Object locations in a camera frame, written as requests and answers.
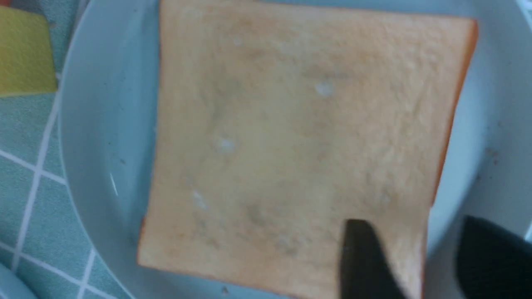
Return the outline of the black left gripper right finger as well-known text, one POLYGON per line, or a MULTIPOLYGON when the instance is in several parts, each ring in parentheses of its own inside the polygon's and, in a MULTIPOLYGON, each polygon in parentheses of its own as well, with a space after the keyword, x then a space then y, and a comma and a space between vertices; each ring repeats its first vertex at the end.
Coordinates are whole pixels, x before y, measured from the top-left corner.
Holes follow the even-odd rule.
POLYGON ((455 276, 466 299, 530 299, 531 244, 486 219, 466 216, 455 276))

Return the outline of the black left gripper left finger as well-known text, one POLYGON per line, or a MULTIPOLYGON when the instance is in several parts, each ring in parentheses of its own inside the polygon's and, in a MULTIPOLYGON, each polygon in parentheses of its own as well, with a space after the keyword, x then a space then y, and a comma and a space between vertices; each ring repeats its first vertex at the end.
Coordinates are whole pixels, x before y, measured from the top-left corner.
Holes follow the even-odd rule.
POLYGON ((340 258, 340 298, 405 298, 377 233, 368 221, 346 221, 340 258))

